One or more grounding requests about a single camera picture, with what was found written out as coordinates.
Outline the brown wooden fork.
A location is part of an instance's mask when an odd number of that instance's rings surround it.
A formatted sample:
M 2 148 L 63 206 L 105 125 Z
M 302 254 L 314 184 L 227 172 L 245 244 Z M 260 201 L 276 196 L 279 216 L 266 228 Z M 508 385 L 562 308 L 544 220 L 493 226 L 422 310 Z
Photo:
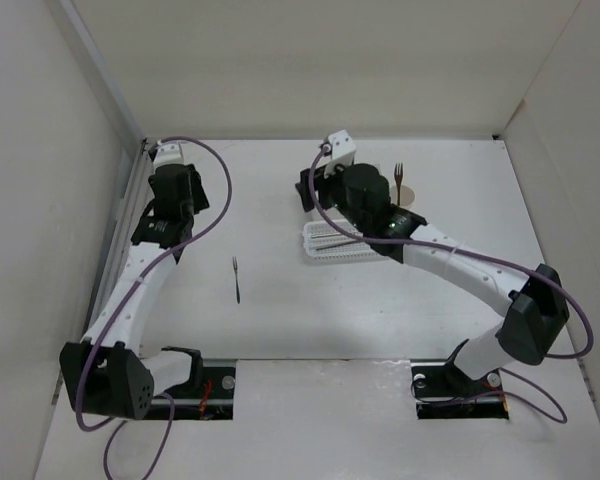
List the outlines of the brown wooden fork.
M 404 166 L 402 163 L 396 163 L 394 165 L 393 178 L 395 183 L 395 203 L 401 204 L 401 191 L 404 177 Z

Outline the long black chopstick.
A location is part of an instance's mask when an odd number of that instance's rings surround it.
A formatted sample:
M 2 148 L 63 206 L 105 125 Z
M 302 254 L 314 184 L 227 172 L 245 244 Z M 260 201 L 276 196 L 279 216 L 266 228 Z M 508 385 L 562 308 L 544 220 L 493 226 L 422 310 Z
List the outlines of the long black chopstick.
M 339 236 L 344 236 L 344 237 L 348 237 L 348 238 L 354 238 L 357 236 L 357 234 L 353 233 L 353 232 L 348 232 L 348 231 L 344 231 L 344 232 L 338 232 L 338 231 L 333 231 L 333 232 L 327 232 L 327 233 L 314 233 L 310 235 L 311 239 L 325 239 L 325 238 L 332 238 L 332 237 L 339 237 Z

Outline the small black two-prong fork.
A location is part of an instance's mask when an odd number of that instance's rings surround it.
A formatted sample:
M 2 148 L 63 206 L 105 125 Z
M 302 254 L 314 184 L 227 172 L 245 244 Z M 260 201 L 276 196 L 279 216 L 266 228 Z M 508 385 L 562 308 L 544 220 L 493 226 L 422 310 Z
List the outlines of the small black two-prong fork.
M 234 272 L 234 286 L 235 286 L 235 295 L 236 295 L 236 302 L 237 304 L 241 303 L 241 293 L 240 293 L 240 286 L 239 286 L 239 266 L 238 266 L 238 260 L 236 256 L 232 257 L 232 268 L 233 268 L 233 272 Z

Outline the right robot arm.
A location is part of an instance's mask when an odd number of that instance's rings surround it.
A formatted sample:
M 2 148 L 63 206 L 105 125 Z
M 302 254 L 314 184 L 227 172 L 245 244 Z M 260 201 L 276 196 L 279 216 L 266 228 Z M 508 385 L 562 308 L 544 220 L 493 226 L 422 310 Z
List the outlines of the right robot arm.
M 539 365 L 568 320 L 557 272 L 493 265 L 452 244 L 424 217 L 391 201 L 389 183 L 369 164 L 305 169 L 296 189 L 305 211 L 335 208 L 376 253 L 431 273 L 490 306 L 501 322 L 458 345 L 443 367 L 445 386 L 467 393 L 489 372 L 514 361 Z

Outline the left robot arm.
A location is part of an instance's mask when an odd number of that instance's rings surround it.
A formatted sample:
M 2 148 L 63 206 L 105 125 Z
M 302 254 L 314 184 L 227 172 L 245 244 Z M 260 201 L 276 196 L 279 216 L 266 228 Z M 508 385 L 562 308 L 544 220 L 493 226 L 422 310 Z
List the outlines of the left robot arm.
M 209 203 L 193 165 L 161 165 L 149 185 L 154 197 L 100 318 L 60 353 L 71 406 L 82 414 L 140 420 L 155 396 L 173 388 L 189 397 L 203 387 L 199 351 L 164 347 L 141 358 L 139 349 L 153 304 L 192 238 L 194 217 Z

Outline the silver metal chopstick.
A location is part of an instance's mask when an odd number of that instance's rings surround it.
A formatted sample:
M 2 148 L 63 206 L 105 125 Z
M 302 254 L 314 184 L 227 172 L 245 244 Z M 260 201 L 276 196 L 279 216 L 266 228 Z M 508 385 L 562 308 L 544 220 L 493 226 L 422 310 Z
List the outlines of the silver metal chopstick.
M 353 244 L 357 244 L 357 243 L 361 243 L 361 240 L 348 240 L 348 241 L 341 241 L 341 242 L 336 242 L 336 243 L 331 243 L 328 245 L 320 245 L 315 247 L 316 251 L 325 251 L 325 250 L 329 250 L 329 249 L 334 249 L 334 248 L 342 248 L 345 246 L 349 246 L 349 245 L 353 245 Z

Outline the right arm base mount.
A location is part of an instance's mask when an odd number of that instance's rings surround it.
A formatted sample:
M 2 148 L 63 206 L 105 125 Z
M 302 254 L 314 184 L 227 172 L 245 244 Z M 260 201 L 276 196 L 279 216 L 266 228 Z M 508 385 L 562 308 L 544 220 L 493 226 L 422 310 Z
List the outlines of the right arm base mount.
M 443 360 L 414 360 L 410 367 L 419 420 L 509 419 L 498 370 L 472 380 Z

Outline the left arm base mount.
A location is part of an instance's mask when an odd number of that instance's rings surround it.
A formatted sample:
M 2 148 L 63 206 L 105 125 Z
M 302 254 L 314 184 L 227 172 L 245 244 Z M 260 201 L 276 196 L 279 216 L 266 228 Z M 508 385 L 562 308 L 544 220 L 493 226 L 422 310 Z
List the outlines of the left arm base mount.
M 171 402 L 175 420 L 233 419 L 236 360 L 192 358 L 187 374 L 183 360 L 174 363 L 154 356 L 143 359 L 142 364 L 151 372 L 154 382 L 154 397 L 144 420 L 167 420 Z

